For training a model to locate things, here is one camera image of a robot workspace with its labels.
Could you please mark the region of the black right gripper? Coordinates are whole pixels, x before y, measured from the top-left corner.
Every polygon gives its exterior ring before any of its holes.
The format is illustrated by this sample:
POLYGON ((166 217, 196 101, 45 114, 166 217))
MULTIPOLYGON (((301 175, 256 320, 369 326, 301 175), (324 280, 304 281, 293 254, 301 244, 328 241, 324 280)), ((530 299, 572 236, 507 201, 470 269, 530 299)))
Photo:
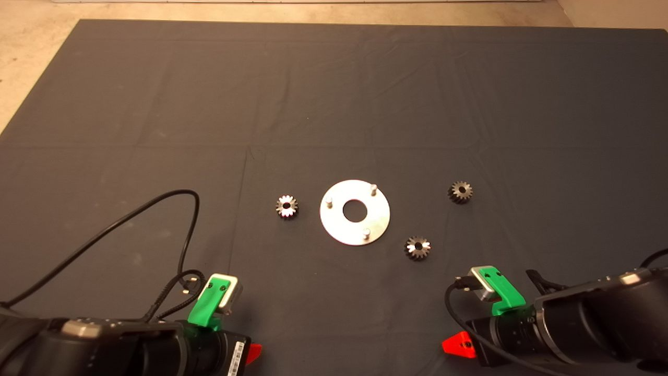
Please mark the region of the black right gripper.
MULTIPOLYGON (((496 347, 522 361, 541 366, 546 364, 546 345, 536 328, 535 308, 509 310, 498 316, 468 320, 466 324, 496 347)), ((477 357, 474 343, 467 331, 460 331, 443 340, 442 350, 447 355, 456 357, 477 357)))

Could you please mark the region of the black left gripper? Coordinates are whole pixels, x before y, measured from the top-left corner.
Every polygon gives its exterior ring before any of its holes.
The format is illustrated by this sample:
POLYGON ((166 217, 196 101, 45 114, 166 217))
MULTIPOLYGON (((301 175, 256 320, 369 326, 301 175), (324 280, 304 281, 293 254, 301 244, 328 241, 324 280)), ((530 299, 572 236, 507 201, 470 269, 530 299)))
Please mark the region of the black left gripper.
POLYGON ((262 350, 250 336, 183 324, 181 375, 243 375, 262 350))

